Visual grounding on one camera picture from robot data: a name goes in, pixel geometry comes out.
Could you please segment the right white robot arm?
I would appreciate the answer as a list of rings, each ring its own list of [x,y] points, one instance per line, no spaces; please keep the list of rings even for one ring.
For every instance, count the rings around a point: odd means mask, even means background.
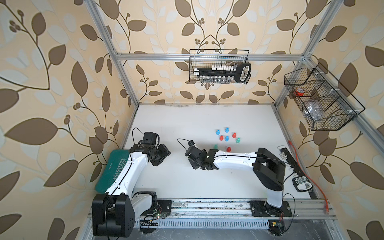
[[[283,205],[286,163],[265,148],[252,153],[228,153],[216,149],[200,150],[188,141],[185,156],[191,166],[201,170],[233,169],[252,171],[267,188],[267,205],[280,209]]]

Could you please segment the green plastic tool case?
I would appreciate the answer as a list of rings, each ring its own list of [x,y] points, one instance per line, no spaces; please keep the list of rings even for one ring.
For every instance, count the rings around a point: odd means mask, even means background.
[[[130,161],[129,150],[113,150],[109,157],[109,162],[95,186],[95,191],[104,194],[118,178],[127,162]]]

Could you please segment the socket rail tool black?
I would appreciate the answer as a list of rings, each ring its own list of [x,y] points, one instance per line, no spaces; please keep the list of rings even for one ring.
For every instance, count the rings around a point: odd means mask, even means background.
[[[251,67],[250,63],[235,63],[210,68],[194,68],[192,77],[202,83],[245,85],[252,76]]]

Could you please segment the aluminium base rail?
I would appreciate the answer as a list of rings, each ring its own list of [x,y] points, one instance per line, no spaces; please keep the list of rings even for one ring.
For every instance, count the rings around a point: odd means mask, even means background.
[[[291,208],[292,217],[253,217],[249,201],[252,199],[158,199],[171,200],[171,214],[168,219],[265,219],[265,220],[335,220],[336,213],[331,205],[326,211],[324,200],[293,199],[284,197]]]

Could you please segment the small circuit board right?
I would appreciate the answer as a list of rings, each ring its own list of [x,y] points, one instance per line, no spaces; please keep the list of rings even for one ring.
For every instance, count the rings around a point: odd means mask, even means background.
[[[281,236],[285,232],[285,224],[282,222],[275,222],[273,220],[268,220],[269,229],[268,231],[273,236]]]

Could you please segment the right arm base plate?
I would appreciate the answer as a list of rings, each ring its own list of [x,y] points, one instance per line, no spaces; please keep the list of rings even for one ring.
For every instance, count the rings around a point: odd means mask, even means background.
[[[267,201],[253,200],[249,201],[253,217],[292,217],[293,208],[290,207],[287,201],[282,202],[280,208],[273,207]]]

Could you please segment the clear plastic bag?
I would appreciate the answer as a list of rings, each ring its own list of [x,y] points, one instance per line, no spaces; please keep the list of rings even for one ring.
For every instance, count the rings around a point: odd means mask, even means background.
[[[304,102],[303,115],[309,123],[320,121],[328,117],[319,100],[309,100]]]

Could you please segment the small circuit board left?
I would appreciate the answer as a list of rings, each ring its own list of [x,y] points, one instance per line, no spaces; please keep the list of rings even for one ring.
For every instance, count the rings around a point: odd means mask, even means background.
[[[153,233],[159,225],[159,220],[166,219],[167,217],[167,214],[145,216],[143,220],[140,220],[140,232],[143,234]]]

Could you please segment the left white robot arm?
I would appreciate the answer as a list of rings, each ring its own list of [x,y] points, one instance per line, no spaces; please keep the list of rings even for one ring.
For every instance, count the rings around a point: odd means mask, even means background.
[[[144,132],[143,139],[129,150],[111,152],[92,202],[94,236],[127,238],[141,217],[145,225],[151,226],[163,215],[156,192],[135,193],[134,188],[147,164],[157,167],[170,154],[153,132]]]

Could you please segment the small circuit board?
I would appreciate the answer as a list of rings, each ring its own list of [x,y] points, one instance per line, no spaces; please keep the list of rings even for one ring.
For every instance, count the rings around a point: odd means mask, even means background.
[[[268,220],[269,229],[268,231],[273,236],[281,236],[285,232],[285,224],[282,222],[275,222],[273,220]]]
[[[143,220],[140,220],[140,232],[143,234],[153,233],[159,225],[159,220],[166,219],[167,217],[167,214],[145,216]]]

